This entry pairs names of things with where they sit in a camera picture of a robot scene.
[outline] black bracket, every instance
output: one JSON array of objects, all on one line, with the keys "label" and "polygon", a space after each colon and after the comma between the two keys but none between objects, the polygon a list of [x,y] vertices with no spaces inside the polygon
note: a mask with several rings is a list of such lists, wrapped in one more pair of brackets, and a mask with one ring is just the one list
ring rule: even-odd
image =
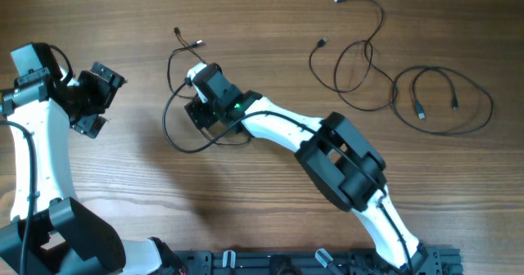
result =
[{"label": "black bracket", "polygon": [[106,112],[126,82],[123,76],[94,62],[91,70],[82,71],[76,82],[66,83],[61,80],[60,66],[46,43],[30,43],[11,55],[22,76],[15,79],[13,89],[2,92],[0,114],[7,117],[20,106],[51,98],[67,113],[73,130],[90,138],[98,135],[106,122],[99,115]]},{"label": "black bracket", "polygon": [[[344,211],[351,208],[366,210],[369,198],[386,185],[382,172],[386,162],[343,115],[333,112],[321,124],[318,135],[302,142],[295,154],[296,159],[320,192],[337,208]],[[344,157],[332,160],[332,145],[325,139],[345,150],[353,162]],[[361,170],[371,176],[379,188]]]},{"label": "black bracket", "polygon": [[[26,221],[0,229],[0,256],[16,272]],[[111,274],[125,266],[124,245],[115,229],[72,198],[53,203],[31,223],[28,274]],[[49,242],[52,231],[65,242],[45,250],[41,246]]]},{"label": "black bracket", "polygon": [[[217,121],[227,126],[244,116],[249,106],[262,98],[257,92],[242,93],[224,77],[216,63],[198,72],[192,84],[206,97],[205,103],[199,97],[194,97],[184,107],[197,129],[209,129]],[[234,131],[240,133],[242,126],[239,124]]]}]

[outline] black joint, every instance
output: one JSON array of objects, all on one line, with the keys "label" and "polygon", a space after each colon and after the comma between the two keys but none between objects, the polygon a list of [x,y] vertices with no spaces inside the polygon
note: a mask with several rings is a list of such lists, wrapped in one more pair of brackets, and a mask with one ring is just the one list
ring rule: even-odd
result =
[{"label": "black joint", "polygon": [[[346,157],[332,160],[332,147],[344,145]],[[301,143],[295,157],[320,192],[340,210],[366,210],[371,196],[386,185],[384,159],[348,119],[335,112],[323,120],[317,135]]]}]

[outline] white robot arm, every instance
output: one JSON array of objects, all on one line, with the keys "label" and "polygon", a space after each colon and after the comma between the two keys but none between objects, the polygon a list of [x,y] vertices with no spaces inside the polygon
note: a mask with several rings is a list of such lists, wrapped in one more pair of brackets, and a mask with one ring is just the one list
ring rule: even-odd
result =
[{"label": "white robot arm", "polygon": [[[304,130],[283,117],[275,115],[255,115],[249,117],[250,114],[263,111],[284,115],[287,118],[291,118],[304,124],[315,132],[318,132],[323,127],[322,118],[310,118],[298,115],[292,111],[276,106],[267,97],[249,95],[239,96],[236,87],[227,82],[225,77],[222,76],[221,69],[217,65],[205,65],[204,63],[199,63],[189,70],[187,76],[192,81],[199,97],[199,100],[196,100],[196,102],[188,104],[186,107],[187,110],[196,110],[196,108],[190,108],[189,106],[196,106],[200,104],[200,102],[207,102],[209,104],[210,101],[215,101],[214,107],[218,109],[215,110],[215,113],[222,113],[224,114],[223,118],[227,118],[228,108],[224,105],[233,106],[234,110],[243,111],[240,115],[246,118],[242,120],[242,126],[254,138],[268,139],[286,147],[294,153],[297,153],[301,146],[304,143],[307,143],[314,136],[311,132]],[[231,97],[236,99],[230,100],[228,97],[229,94],[232,94]],[[353,133],[351,134],[351,139],[349,139],[345,144],[349,148],[353,146],[362,146],[366,147],[366,149],[372,150],[371,146],[356,130],[356,128],[350,125],[349,121],[347,121],[347,124],[353,130]],[[336,129],[333,129],[330,132],[333,134],[338,133]],[[333,152],[334,150],[329,149],[326,156],[329,156],[329,154]],[[380,157],[375,151],[373,151],[373,154],[375,157]],[[324,178],[323,181],[326,183],[335,182],[334,180],[331,180],[331,176],[329,176],[331,169],[328,169],[327,167],[321,168],[321,175],[323,174],[323,169],[326,174],[322,176]],[[408,267],[409,259],[413,258],[422,246],[420,245],[420,241],[405,227],[387,193],[388,189],[385,184],[382,191],[375,188],[375,192],[366,200],[365,206],[360,207],[360,209],[353,206],[351,207],[351,211],[360,219],[362,224],[368,230],[369,235],[375,242],[377,253],[387,263],[397,269],[402,269]],[[331,195],[326,197],[329,200],[333,198]],[[389,218],[386,216],[384,210],[389,214]],[[399,237],[395,228],[398,229],[401,237]],[[402,240],[405,241],[405,247],[407,250],[404,250]]]},{"label": "white robot arm", "polygon": [[[25,135],[20,129],[11,127],[16,153],[16,195],[11,209],[11,225],[0,230],[0,254],[13,269],[20,272],[19,249],[23,241],[21,235],[16,235],[21,234],[17,229],[19,224],[48,219],[50,223],[33,222],[37,229],[31,230],[32,235],[29,236],[29,244],[33,244],[33,247],[28,250],[27,273],[89,273],[93,270],[98,273],[153,273],[162,265],[158,247],[162,248],[161,243],[153,239],[120,241],[111,226],[93,217],[90,219],[96,220],[97,226],[101,228],[92,230],[100,231],[99,234],[103,236],[105,228],[113,236],[113,241],[109,241],[112,247],[117,252],[121,250],[122,253],[116,255],[116,259],[102,258],[111,257],[111,254],[103,252],[94,251],[90,254],[82,246],[77,249],[71,247],[67,255],[57,255],[64,253],[65,248],[62,246],[58,251],[48,251],[47,261],[38,260],[42,253],[34,244],[36,241],[43,244],[50,230],[69,237],[70,246],[95,246],[89,246],[85,241],[96,237],[98,233],[71,227],[94,214],[76,202],[78,197],[71,177],[67,138],[71,128],[95,138],[105,123],[99,114],[109,107],[116,91],[124,83],[124,78],[97,62],[91,71],[83,71],[78,80],[73,79],[72,74],[69,74],[71,69],[64,71],[58,66],[51,48],[45,43],[30,43],[11,53],[20,77],[16,79],[13,89],[3,91],[0,107],[8,121],[21,125],[31,135],[36,152],[36,198],[31,213],[33,218],[28,219],[28,196],[31,194],[29,183],[33,181],[29,171],[31,159]],[[77,235],[86,235],[87,239],[71,242]],[[100,265],[96,266],[94,261],[100,262]]]}]

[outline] black wire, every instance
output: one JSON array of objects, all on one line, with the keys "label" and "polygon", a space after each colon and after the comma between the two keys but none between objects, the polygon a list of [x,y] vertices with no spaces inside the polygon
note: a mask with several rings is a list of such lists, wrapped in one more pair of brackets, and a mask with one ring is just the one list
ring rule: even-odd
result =
[{"label": "black wire", "polygon": [[449,88],[451,89],[451,96],[453,97],[453,99],[456,100],[457,99],[457,93],[455,92],[455,86],[453,85],[453,81],[451,81],[449,76],[444,71],[440,70],[439,67],[436,67],[436,68],[427,67],[427,68],[421,70],[415,76],[415,78],[413,79],[413,82],[411,82],[411,93],[413,94],[413,99],[415,101],[418,101],[417,93],[415,92],[415,84],[418,81],[418,78],[420,78],[427,71],[431,71],[431,70],[441,74],[448,81]]},{"label": "black wire", "polygon": [[63,83],[64,85],[67,85],[73,78],[73,68],[71,67],[71,64],[69,63],[69,59],[67,59],[67,56],[65,55],[65,53],[62,50],[60,50],[59,47],[55,45],[49,45],[49,47],[55,50],[56,52],[59,52],[60,55],[64,57],[65,63],[67,64],[67,74],[65,75],[66,77],[61,81],[61,83]]},{"label": "black wire", "polygon": [[217,137],[214,137],[213,139],[211,139],[209,142],[207,142],[205,145],[201,146],[201,147],[198,147],[196,149],[184,149],[182,147],[180,147],[179,145],[177,145],[175,142],[173,142],[173,140],[171,139],[171,137],[169,136],[169,133],[167,131],[167,127],[166,127],[166,124],[165,124],[165,118],[166,118],[166,115],[167,115],[167,110],[169,109],[169,106],[171,105],[171,102],[173,101],[173,99],[175,98],[176,94],[178,92],[180,92],[180,90],[182,90],[182,88],[186,85],[186,83],[182,83],[173,93],[173,95],[171,95],[171,97],[169,98],[169,100],[167,101],[167,103],[165,104],[165,108],[164,108],[164,112],[162,113],[162,129],[164,131],[164,135],[165,135],[165,138],[167,139],[168,143],[176,150],[180,151],[180,152],[183,152],[183,153],[197,153],[197,152],[200,152],[200,151],[204,151],[206,148],[210,147],[211,145],[215,144],[220,138],[222,138],[223,136],[225,136],[229,131],[231,131],[232,129],[235,128],[235,126],[237,126],[237,124],[240,124],[244,119],[249,119],[250,117],[252,116],[256,116],[256,115],[273,115],[273,116],[277,116],[279,118],[282,118],[282,119],[285,119],[287,121],[289,121],[290,123],[292,124],[295,124],[296,126],[298,126],[299,128],[302,128],[304,129],[305,131],[309,132],[309,133],[312,133],[313,135],[317,136],[318,138],[320,138],[321,140],[323,140],[324,142],[326,142],[334,151],[336,151],[338,154],[340,154],[342,157],[344,157],[345,160],[347,160],[348,162],[350,162],[365,178],[367,178],[369,180],[369,182],[371,182],[375,188],[377,190],[380,190],[384,196],[387,195],[386,193],[386,190],[380,186],[380,184],[377,182],[377,180],[375,180],[371,175],[369,175],[368,172],[366,172],[364,169],[360,168],[344,151],[342,151],[342,149],[340,147],[337,147],[335,144],[333,144],[331,141],[329,141],[328,139],[326,139],[323,135],[319,134],[317,131],[313,130],[312,128],[308,127],[307,125],[305,124],[302,124],[300,123],[299,121],[295,120],[295,119],[292,119],[288,116],[285,116],[285,115],[281,115],[279,113],[276,113],[276,112],[272,112],[272,111],[267,111],[267,110],[262,110],[262,111],[256,111],[256,112],[253,112],[253,113],[250,113],[248,115],[244,115],[242,116],[240,119],[237,119],[235,120],[234,122],[232,122],[222,133],[220,133]]},{"label": "black wire", "polygon": [[182,44],[182,45],[183,45],[183,46],[184,46],[184,47],[185,47],[189,52],[191,52],[191,53],[192,53],[196,58],[198,58],[198,60],[200,60],[200,62],[207,64],[206,61],[205,61],[204,59],[202,59],[202,57],[200,57],[200,55],[198,55],[197,52],[195,52],[195,49],[193,49],[193,48],[191,47],[191,45],[189,45],[189,43],[186,42],[186,40],[184,40],[184,39],[182,38],[182,35],[180,34],[180,31],[175,30],[175,31],[174,31],[174,35],[177,37],[178,41],[179,41],[179,42],[180,42],[180,43],[181,43],[181,44]]},{"label": "black wire", "polygon": [[24,275],[26,273],[25,270],[27,266],[27,249],[31,232],[31,220],[33,218],[34,212],[34,200],[36,199],[36,192],[34,190],[36,181],[36,152],[34,148],[33,135],[31,135],[31,133],[22,125],[9,120],[0,121],[0,125],[9,125],[14,128],[18,128],[24,135],[29,148],[29,209],[27,211],[27,219],[25,220],[25,230],[24,237],[22,238],[22,251],[20,255],[20,275]]},{"label": "black wire", "polygon": [[[478,131],[481,128],[484,128],[490,122],[490,120],[491,120],[491,118],[493,116],[493,111],[494,111],[494,108],[495,108],[495,104],[493,102],[493,98],[491,97],[491,95],[483,87],[481,87],[478,83],[475,83],[473,80],[471,80],[470,78],[468,78],[464,74],[459,73],[457,70],[452,70],[452,69],[444,67],[444,66],[415,65],[415,66],[411,66],[411,67],[409,67],[409,68],[407,68],[405,70],[402,70],[394,79],[395,85],[397,84],[397,82],[400,79],[400,77],[402,77],[402,75],[404,75],[404,74],[406,74],[406,73],[408,73],[408,72],[410,72],[412,70],[421,70],[421,73],[422,72],[426,72],[426,71],[436,71],[436,72],[438,72],[440,74],[442,74],[443,73],[442,70],[444,70],[444,71],[448,71],[450,73],[456,74],[458,77],[466,80],[473,87],[475,87],[476,89],[478,89],[480,92],[484,93],[488,97],[488,99],[490,100],[490,114],[488,115],[488,117],[487,117],[486,121],[484,121],[484,123],[476,126],[475,128],[470,128],[470,129],[465,130],[465,131],[459,131],[459,132],[450,132],[449,130],[448,131],[429,131],[429,130],[426,130],[424,128],[419,128],[417,126],[414,126],[414,125],[410,124],[407,120],[405,120],[404,117],[397,110],[396,101],[394,101],[391,104],[391,109],[393,110],[395,115],[404,124],[407,124],[409,127],[414,128],[417,131],[422,132],[422,133],[428,133],[428,134],[437,135],[437,136],[454,136],[454,135],[464,135],[465,133],[472,133],[472,132]],[[393,89],[392,92],[393,92],[393,94],[395,94],[396,92],[398,93],[398,88],[397,89]]]},{"label": "black wire", "polygon": [[[171,60],[178,52],[181,52],[184,50],[187,50],[187,47],[180,47],[178,49],[174,49],[171,55],[169,55],[169,59],[167,60],[167,83],[169,85],[169,90],[171,90],[171,92],[174,92],[173,87],[171,85],[171,73],[170,73],[171,72]],[[177,95],[177,96],[183,99],[189,99],[189,100],[193,99],[193,96],[184,96],[184,95]]]},{"label": "black wire", "polygon": [[[355,0],[341,0],[340,2],[348,2],[348,1],[355,1]],[[384,75],[390,82],[391,82],[391,85],[393,86],[393,88],[396,88],[395,84],[393,83],[393,79],[388,75],[386,74],[384,71],[382,71],[380,68],[378,68],[376,65],[373,64],[373,45],[371,44],[371,40],[372,38],[378,33],[378,31],[382,28],[382,25],[384,24],[384,20],[385,20],[385,17],[386,17],[386,13],[384,11],[384,8],[375,0],[364,0],[364,1],[368,1],[370,3],[372,3],[373,5],[377,6],[380,10],[380,21],[377,25],[377,28],[373,31],[373,33],[369,36],[369,38],[365,39],[365,40],[360,40],[360,41],[356,41],[356,42],[353,42],[351,43],[350,45],[348,45],[341,53],[341,55],[338,57],[337,59],[337,63],[335,64],[335,69],[333,71],[333,87],[327,85],[326,83],[324,83],[320,77],[317,75],[317,73],[314,71],[314,68],[313,68],[313,64],[312,64],[312,59],[313,59],[313,54],[316,53],[316,51],[318,50],[319,46],[315,47],[313,49],[313,51],[311,51],[311,53],[309,54],[309,70],[311,71],[311,73],[313,74],[313,76],[327,89],[333,91],[333,92],[336,92],[338,94],[338,96],[341,98],[342,101],[344,101],[347,105],[355,108],[356,110],[361,110],[361,111],[376,111],[376,110],[380,110],[384,107],[387,107],[389,106],[393,101],[396,100],[396,95],[397,93],[394,94],[393,98],[391,98],[391,100],[389,102],[387,102],[386,104],[382,105],[382,106],[379,106],[379,107],[374,107],[374,108],[363,108],[363,107],[359,107],[359,106],[356,106],[355,104],[349,102],[347,99],[344,98],[344,96],[342,94],[346,94],[348,92],[353,92],[355,91],[356,89],[358,89],[362,83],[366,80],[366,78],[368,77],[368,74],[369,74],[369,71],[370,69],[373,67],[376,71],[378,71],[380,74]],[[366,58],[366,61],[368,62],[368,68],[366,69],[366,72],[364,73],[364,76],[363,78],[360,80],[360,82],[353,88],[351,89],[348,89],[348,90],[341,90],[338,88],[338,78],[337,78],[337,74],[338,74],[338,67],[341,63],[341,60],[342,60],[342,57],[344,57],[344,55],[347,53],[348,50],[350,50],[352,47],[356,46],[356,45],[359,45],[363,43],[364,44],[364,49],[363,49],[363,52],[364,52],[364,56]]]},{"label": "black wire", "polygon": [[382,200],[379,201],[378,207],[382,210],[382,213],[384,213],[384,215],[386,216],[387,221],[390,223],[390,225],[395,230],[396,235],[399,237],[400,243],[402,244],[402,248],[404,249],[404,255],[406,256],[406,259],[408,260],[409,270],[411,271],[412,274],[415,274],[415,270],[413,270],[413,263],[411,262],[411,257],[409,256],[408,246],[406,245],[406,240],[402,236],[402,233],[400,233],[400,230],[396,227],[396,224],[395,222],[393,222],[393,219],[387,212],[386,207],[382,204]]},{"label": "black wire", "polygon": [[[206,138],[208,141],[213,140],[213,138],[210,135],[208,135],[206,132],[204,132],[204,130],[202,128],[199,129],[199,131],[202,134],[202,136],[204,136],[204,138]],[[245,145],[245,144],[251,142],[251,139],[252,139],[252,136],[251,135],[247,135],[247,139],[244,142],[240,142],[240,143],[216,142],[215,145],[219,145],[219,146],[241,146],[241,145]]]},{"label": "black wire", "polygon": [[[336,0],[336,2],[347,2],[347,1],[354,1],[354,0]],[[342,51],[341,55],[338,57],[337,59],[337,63],[335,64],[335,70],[333,71],[333,87],[327,85],[326,83],[324,83],[320,78],[319,76],[316,74],[316,72],[314,71],[314,68],[313,68],[313,65],[312,65],[312,59],[313,59],[313,54],[316,53],[316,51],[320,48],[320,47],[323,47],[323,45],[325,44],[325,41],[324,43],[321,43],[319,42],[317,47],[315,47],[313,49],[313,51],[309,54],[309,70],[311,71],[311,73],[313,74],[313,76],[327,89],[333,91],[333,92],[336,92],[339,96],[339,98],[347,105],[355,108],[356,110],[361,110],[361,111],[376,111],[376,110],[380,110],[384,107],[387,107],[387,106],[391,106],[393,112],[395,113],[395,115],[405,124],[407,124],[409,127],[411,128],[414,128],[416,130],[418,130],[419,132],[423,132],[423,133],[429,133],[429,134],[432,134],[432,135],[438,135],[438,136],[452,136],[452,135],[461,135],[461,134],[465,134],[465,133],[472,133],[472,132],[475,132],[481,128],[484,128],[488,122],[491,120],[491,117],[493,115],[493,112],[494,112],[494,102],[493,102],[493,98],[491,97],[491,95],[483,88],[481,87],[480,85],[478,85],[477,83],[473,82],[470,78],[466,77],[465,75],[463,74],[460,74],[458,71],[456,70],[452,70],[452,69],[449,69],[449,68],[446,68],[446,67],[443,67],[443,66],[424,66],[424,65],[415,65],[415,66],[411,66],[409,68],[407,68],[406,70],[403,70],[402,72],[400,72],[395,79],[392,79],[386,72],[384,72],[383,70],[381,70],[379,67],[377,67],[376,65],[373,64],[373,48],[374,46],[371,44],[371,39],[378,33],[378,31],[382,28],[382,25],[384,24],[384,20],[386,18],[386,12],[384,11],[384,8],[380,5],[380,3],[378,3],[377,1],[375,0],[365,0],[365,1],[368,1],[370,3],[372,3],[373,5],[375,5],[376,7],[379,8],[380,10],[380,21],[377,25],[377,28],[373,31],[373,33],[369,36],[369,38],[365,39],[365,40],[360,40],[360,41],[356,41],[356,42],[353,42],[351,43],[349,46],[347,46],[344,51]],[[364,56],[366,58],[366,61],[368,62],[368,68],[366,69],[366,72],[362,78],[362,80],[360,81],[360,83],[358,83],[355,87],[353,87],[352,89],[349,89],[349,90],[340,90],[338,88],[338,85],[337,85],[337,70],[338,70],[338,66],[340,65],[340,62],[341,62],[341,59],[342,57],[344,56],[344,54],[346,54],[346,52],[352,48],[353,46],[356,46],[358,44],[361,44],[363,43],[364,44]],[[375,108],[362,108],[362,107],[358,107],[356,106],[355,104],[349,102],[342,94],[345,94],[345,93],[348,93],[348,92],[353,92],[355,91],[356,89],[358,89],[362,83],[364,82],[364,80],[367,78],[368,76],[368,72],[370,70],[370,68],[372,68],[374,70],[376,70],[378,73],[382,74],[383,76],[385,76],[390,82],[391,82],[391,100],[389,102],[387,102],[385,105],[383,106],[379,106],[379,107],[375,107]],[[465,79],[466,81],[468,81],[471,85],[473,85],[473,87],[477,88],[479,91],[481,91],[482,93],[484,93],[490,100],[490,115],[488,116],[488,118],[486,119],[486,121],[483,123],[483,124],[480,124],[479,126],[475,127],[475,128],[471,128],[469,130],[465,130],[465,131],[461,131],[461,132],[450,132],[449,130],[448,131],[429,131],[429,130],[426,130],[426,129],[423,129],[423,128],[419,128],[419,127],[416,127],[410,123],[408,123],[403,117],[402,115],[400,115],[399,111],[397,110],[397,107],[396,107],[396,99],[399,95],[399,89],[398,89],[398,86],[397,86],[397,81],[399,80],[400,76],[402,76],[403,74],[405,74],[406,72],[408,71],[411,71],[411,70],[421,70],[416,76],[415,78],[413,79],[413,82],[411,84],[411,93],[413,94],[413,99],[415,102],[418,101],[418,98],[417,98],[417,93],[415,91],[415,84],[416,82],[418,81],[418,78],[420,78],[420,76],[428,71],[435,71],[439,74],[441,74],[442,76],[444,76],[444,78],[448,81],[449,83],[449,87],[451,88],[451,92],[452,92],[452,97],[453,97],[453,101],[452,101],[452,105],[453,105],[453,108],[456,108],[457,107],[457,94],[455,92],[455,87],[453,85],[453,82],[452,80],[449,78],[449,76],[444,72],[444,71],[448,71],[448,72],[451,72],[453,74],[456,74],[458,75],[459,77]]]}]

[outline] robotic arm link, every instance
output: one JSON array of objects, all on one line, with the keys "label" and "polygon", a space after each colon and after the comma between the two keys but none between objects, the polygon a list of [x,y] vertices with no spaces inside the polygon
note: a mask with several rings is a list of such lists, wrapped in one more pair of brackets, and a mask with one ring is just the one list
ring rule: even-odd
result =
[{"label": "robotic arm link", "polygon": [[[265,138],[295,153],[315,186],[336,207],[352,211],[375,242],[374,250],[328,253],[246,253],[228,250],[171,251],[158,238],[122,241],[115,229],[83,207],[73,186],[67,151],[69,128],[95,138],[124,78],[95,62],[72,79],[45,43],[11,53],[20,77],[2,94],[1,112],[25,127],[36,150],[36,202],[29,213],[30,155],[25,135],[11,128],[16,149],[16,197],[11,224],[0,229],[0,256],[28,274],[462,274],[459,250],[425,247],[405,227],[391,203],[384,159],[344,116],[298,115],[257,92],[242,93],[216,64],[199,63],[187,74],[198,96],[186,106],[198,129],[217,121],[237,133]],[[32,225],[26,261],[24,232]],[[49,235],[65,242],[45,250]]]}]

